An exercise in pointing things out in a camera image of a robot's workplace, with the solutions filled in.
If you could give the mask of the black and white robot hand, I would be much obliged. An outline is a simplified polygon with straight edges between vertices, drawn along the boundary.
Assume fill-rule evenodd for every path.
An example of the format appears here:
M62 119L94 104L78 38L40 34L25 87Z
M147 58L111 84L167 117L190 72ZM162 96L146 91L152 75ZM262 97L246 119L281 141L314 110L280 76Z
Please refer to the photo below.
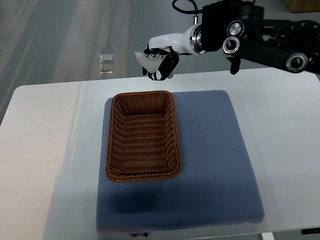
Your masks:
M202 55L205 52L201 43L201 25L195 24L183 33L170 33L151 38L142 53L149 58L162 59L168 56L174 63L175 69L181 55Z

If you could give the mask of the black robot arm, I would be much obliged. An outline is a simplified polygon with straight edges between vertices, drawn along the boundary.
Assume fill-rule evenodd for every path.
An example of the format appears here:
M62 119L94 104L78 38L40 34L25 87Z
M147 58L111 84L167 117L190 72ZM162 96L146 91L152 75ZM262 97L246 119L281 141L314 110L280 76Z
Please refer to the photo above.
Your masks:
M311 20L265 19L264 8L255 1L220 0L184 14L202 15L187 40L197 55L223 50L235 75L241 60L290 73L320 72L320 25Z

